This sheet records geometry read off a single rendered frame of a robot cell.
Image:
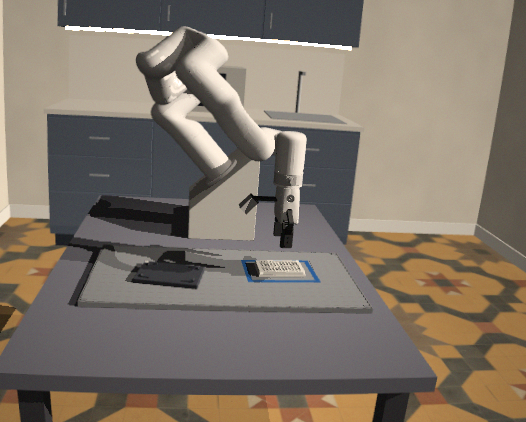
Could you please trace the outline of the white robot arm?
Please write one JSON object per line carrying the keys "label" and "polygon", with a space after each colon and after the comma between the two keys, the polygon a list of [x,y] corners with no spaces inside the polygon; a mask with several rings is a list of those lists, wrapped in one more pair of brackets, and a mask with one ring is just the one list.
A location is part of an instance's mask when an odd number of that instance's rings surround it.
{"label": "white robot arm", "polygon": [[229,160],[198,122],[185,119],[200,102],[248,158],[261,162],[275,155],[274,183],[302,185],[306,136],[260,128],[244,110],[236,91],[216,71],[227,60],[221,43],[189,27],[176,29],[150,50],[138,53],[136,65],[147,75],[155,102],[153,120],[209,179],[207,186],[223,179],[237,161]]}

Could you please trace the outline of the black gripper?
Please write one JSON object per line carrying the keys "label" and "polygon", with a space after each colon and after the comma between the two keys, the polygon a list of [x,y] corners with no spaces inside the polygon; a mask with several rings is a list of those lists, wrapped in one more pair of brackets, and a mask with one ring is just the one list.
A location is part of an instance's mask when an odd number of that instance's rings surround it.
{"label": "black gripper", "polygon": [[[274,205],[274,236],[280,237],[280,248],[292,248],[294,224],[298,224],[299,217],[299,188],[300,186],[276,185],[277,201]],[[288,222],[285,222],[288,221]],[[288,225],[288,226],[286,226]]]}

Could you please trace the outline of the blue tape outline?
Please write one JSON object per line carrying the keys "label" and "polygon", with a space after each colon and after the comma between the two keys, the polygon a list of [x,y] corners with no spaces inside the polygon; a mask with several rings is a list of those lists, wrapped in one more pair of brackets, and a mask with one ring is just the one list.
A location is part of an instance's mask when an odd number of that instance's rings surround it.
{"label": "blue tape outline", "polygon": [[319,278],[313,271],[308,261],[301,261],[301,260],[290,260],[290,261],[304,262],[315,280],[252,280],[246,262],[255,262],[255,260],[241,260],[248,282],[320,282]]}

